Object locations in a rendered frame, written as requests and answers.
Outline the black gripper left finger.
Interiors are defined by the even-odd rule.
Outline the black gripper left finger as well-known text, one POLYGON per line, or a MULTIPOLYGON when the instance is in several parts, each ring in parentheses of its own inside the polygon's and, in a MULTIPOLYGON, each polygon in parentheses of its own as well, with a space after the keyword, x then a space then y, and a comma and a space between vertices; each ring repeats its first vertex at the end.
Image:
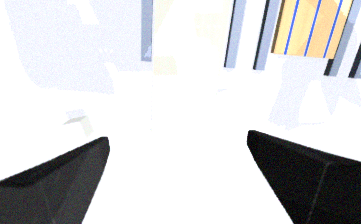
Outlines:
POLYGON ((0 224, 82 224, 109 154, 100 136, 0 179, 0 224))

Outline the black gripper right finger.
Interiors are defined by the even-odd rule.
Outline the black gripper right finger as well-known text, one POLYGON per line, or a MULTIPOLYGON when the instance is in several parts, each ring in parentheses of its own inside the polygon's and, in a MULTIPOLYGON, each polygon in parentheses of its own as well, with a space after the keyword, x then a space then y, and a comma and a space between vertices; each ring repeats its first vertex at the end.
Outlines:
POLYGON ((361 161, 257 130, 246 144, 293 224, 361 224, 361 161))

